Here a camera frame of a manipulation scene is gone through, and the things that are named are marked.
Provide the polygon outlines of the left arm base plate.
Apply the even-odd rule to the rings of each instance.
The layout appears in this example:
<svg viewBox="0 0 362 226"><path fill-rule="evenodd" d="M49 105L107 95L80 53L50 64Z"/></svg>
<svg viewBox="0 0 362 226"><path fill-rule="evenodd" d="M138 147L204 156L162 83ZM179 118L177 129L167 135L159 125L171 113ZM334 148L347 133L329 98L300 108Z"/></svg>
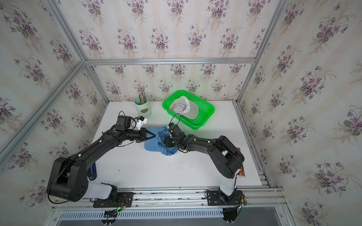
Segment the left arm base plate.
<svg viewBox="0 0 362 226"><path fill-rule="evenodd" d="M133 192L121 192L117 194L111 194L110 197L105 200L95 200L93 203L93 208L131 207L133 196Z"/></svg>

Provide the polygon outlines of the aluminium mounting rail frame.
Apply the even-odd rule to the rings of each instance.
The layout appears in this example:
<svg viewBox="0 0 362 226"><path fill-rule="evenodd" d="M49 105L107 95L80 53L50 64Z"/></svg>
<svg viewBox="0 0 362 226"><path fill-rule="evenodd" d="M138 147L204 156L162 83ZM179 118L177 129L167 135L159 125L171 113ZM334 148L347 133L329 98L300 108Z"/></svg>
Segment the aluminium mounting rail frame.
<svg viewBox="0 0 362 226"><path fill-rule="evenodd" d="M248 211L267 208L282 226L296 225L286 199L278 188L259 186L238 188L230 200L221 200L216 188L123 189L120 202L106 207L103 201L82 200L52 207L46 226L92 221L100 226L114 226L122 220L220 219L227 225L246 222Z"/></svg>

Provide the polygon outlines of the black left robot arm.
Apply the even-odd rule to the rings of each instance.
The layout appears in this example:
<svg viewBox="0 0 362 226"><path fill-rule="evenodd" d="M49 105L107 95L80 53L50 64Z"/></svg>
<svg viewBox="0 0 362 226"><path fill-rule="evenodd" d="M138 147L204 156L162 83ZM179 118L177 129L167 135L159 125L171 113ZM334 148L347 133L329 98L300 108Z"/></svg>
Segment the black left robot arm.
<svg viewBox="0 0 362 226"><path fill-rule="evenodd" d="M130 116L121 115L117 123L94 143L68 158L57 158L47 186L48 196L64 199L65 202L77 202L84 198L105 200L115 205L118 202L117 187L89 181L88 172L98 159L108 151L121 147L124 141L142 143L155 138L155 134L146 128L132 129L134 121Z"/></svg>

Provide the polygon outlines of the bundle of coloured pencils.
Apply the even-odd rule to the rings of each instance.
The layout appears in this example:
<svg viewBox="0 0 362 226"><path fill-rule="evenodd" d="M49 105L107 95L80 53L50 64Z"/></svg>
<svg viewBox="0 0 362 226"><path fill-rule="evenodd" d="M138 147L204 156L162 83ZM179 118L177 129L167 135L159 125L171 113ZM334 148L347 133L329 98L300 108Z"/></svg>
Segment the bundle of coloured pencils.
<svg viewBox="0 0 362 226"><path fill-rule="evenodd" d="M139 99L140 99L140 104L141 104L141 105L143 105L143 104L145 104L145 103L147 102L144 93L141 93L141 94L139 95Z"/></svg>

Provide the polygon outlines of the light blue baseball cap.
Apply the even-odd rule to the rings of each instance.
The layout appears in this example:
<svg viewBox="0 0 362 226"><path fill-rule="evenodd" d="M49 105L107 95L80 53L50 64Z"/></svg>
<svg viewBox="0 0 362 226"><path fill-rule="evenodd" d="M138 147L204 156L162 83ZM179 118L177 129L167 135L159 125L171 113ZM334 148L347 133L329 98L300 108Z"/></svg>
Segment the light blue baseball cap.
<svg viewBox="0 0 362 226"><path fill-rule="evenodd" d="M169 137L168 127L147 127L149 132L155 134L155 137L144 142L144 148L150 152L160 152L163 155L174 155L178 149L176 147L168 148L165 145L165 138Z"/></svg>

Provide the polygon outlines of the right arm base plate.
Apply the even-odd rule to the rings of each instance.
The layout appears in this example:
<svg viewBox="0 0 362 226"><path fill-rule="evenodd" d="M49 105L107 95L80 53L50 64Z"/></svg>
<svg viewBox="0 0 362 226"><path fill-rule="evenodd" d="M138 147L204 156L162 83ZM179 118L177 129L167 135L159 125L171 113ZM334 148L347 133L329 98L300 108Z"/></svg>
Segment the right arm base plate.
<svg viewBox="0 0 362 226"><path fill-rule="evenodd" d="M241 190L235 190L230 196L219 190L206 190L205 198L208 206L238 206L245 200Z"/></svg>

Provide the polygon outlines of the beige baseball cap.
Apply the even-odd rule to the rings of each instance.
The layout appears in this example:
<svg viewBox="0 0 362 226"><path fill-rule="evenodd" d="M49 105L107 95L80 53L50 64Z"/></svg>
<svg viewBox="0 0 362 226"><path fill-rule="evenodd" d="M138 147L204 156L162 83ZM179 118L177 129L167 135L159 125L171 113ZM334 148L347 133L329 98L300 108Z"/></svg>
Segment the beige baseball cap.
<svg viewBox="0 0 362 226"><path fill-rule="evenodd" d="M189 119L196 119L199 114L199 107L197 104L186 96L181 96L172 102L168 108L175 114L180 114Z"/></svg>

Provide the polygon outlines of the mint green pencil cup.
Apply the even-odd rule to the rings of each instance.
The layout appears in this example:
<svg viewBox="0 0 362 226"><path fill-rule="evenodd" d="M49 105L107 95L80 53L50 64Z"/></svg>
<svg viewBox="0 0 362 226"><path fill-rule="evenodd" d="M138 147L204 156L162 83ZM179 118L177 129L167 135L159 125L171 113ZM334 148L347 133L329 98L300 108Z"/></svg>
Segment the mint green pencil cup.
<svg viewBox="0 0 362 226"><path fill-rule="evenodd" d="M143 105L140 104L139 96L135 98L134 104L138 113L138 116L149 118L152 115L149 99L146 97L147 102Z"/></svg>

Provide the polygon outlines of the red patterned card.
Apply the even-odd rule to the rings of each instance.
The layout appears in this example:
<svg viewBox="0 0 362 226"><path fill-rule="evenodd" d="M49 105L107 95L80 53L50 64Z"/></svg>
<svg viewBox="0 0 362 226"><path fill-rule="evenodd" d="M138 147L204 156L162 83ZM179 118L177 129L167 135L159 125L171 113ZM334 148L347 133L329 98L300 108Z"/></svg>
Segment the red patterned card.
<svg viewBox="0 0 362 226"><path fill-rule="evenodd" d="M241 149L239 147L237 148L237 152L235 153L235 157L236 157L237 161L240 163L240 170L239 170L239 173L237 174L237 176L238 177L245 177L245 171L244 171L245 157L244 157L244 155L241 152Z"/></svg>

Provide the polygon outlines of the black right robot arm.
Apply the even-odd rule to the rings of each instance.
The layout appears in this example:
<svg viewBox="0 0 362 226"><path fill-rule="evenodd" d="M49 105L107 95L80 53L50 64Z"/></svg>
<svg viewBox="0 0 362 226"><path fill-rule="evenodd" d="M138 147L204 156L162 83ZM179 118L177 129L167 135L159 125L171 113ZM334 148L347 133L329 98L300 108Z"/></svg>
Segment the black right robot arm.
<svg viewBox="0 0 362 226"><path fill-rule="evenodd" d="M237 176L244 170L244 155L226 137L208 139L186 135L175 123L168 125L169 136L165 138L166 147L176 147L182 153L199 152L207 154L219 173L223 176L219 186L220 195L231 199L236 194Z"/></svg>

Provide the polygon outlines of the green plastic basket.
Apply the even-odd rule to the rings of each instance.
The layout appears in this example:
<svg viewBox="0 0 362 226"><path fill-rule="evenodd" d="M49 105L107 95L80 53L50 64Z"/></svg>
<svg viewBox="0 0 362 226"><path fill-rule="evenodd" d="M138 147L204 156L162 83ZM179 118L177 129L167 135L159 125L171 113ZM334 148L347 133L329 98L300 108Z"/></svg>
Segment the green plastic basket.
<svg viewBox="0 0 362 226"><path fill-rule="evenodd" d="M181 97L188 99L190 111L188 113L181 114L181 116L175 116L176 112L173 111L172 104ZM180 122L184 123L193 130L201 128L215 112L215 107L211 103L208 103L185 90L178 90L174 92L163 101L162 107L171 116L175 116L177 120L180 119Z"/></svg>

